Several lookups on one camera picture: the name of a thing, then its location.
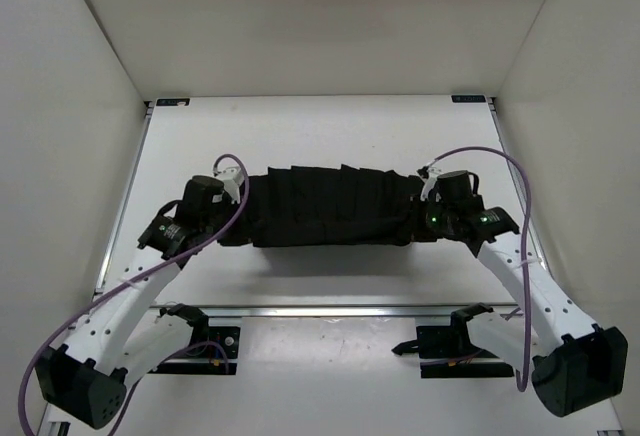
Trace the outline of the black skirt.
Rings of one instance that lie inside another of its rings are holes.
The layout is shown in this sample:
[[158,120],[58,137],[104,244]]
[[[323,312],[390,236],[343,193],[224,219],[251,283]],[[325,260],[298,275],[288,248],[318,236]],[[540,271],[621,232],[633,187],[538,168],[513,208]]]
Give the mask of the black skirt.
[[219,244],[405,246],[422,188],[419,177],[393,170],[270,168],[250,177],[248,204]]

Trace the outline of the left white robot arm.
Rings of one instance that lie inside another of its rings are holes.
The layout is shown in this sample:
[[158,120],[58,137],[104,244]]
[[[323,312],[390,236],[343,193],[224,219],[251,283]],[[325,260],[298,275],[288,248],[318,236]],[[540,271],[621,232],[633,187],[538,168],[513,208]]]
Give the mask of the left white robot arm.
[[239,167],[196,175],[181,199],[157,212],[138,239],[121,283],[85,311],[74,330],[47,345],[34,369],[44,399],[99,430],[125,403],[144,374],[171,354],[197,354],[208,345],[204,313],[180,303],[141,333],[135,331],[162,290],[204,245],[229,229],[247,202]]

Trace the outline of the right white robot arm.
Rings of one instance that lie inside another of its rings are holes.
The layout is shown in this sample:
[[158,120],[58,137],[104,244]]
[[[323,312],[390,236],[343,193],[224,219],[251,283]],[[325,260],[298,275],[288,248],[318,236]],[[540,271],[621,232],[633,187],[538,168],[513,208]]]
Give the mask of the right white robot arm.
[[522,312],[517,327],[483,303],[452,313],[449,347],[460,356],[484,350],[526,377],[557,417],[622,392],[628,342],[571,301],[528,252],[527,238],[501,207],[487,208],[470,171],[418,172],[424,182],[419,226],[433,239],[464,244],[502,284]]

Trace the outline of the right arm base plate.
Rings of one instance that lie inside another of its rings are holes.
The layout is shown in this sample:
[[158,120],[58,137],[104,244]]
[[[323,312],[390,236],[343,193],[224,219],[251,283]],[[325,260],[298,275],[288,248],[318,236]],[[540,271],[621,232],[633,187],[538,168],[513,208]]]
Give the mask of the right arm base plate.
[[514,370],[497,356],[464,342],[451,325],[417,324],[413,339],[398,343],[398,357],[417,355],[422,379],[512,378]]

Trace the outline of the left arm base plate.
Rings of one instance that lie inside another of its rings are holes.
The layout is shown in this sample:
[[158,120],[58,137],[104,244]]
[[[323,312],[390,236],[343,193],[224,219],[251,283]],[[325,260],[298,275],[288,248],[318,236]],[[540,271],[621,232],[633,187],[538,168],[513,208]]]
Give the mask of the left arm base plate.
[[232,376],[237,372],[241,340],[239,318],[210,318],[205,332],[193,336],[190,346],[151,374]]

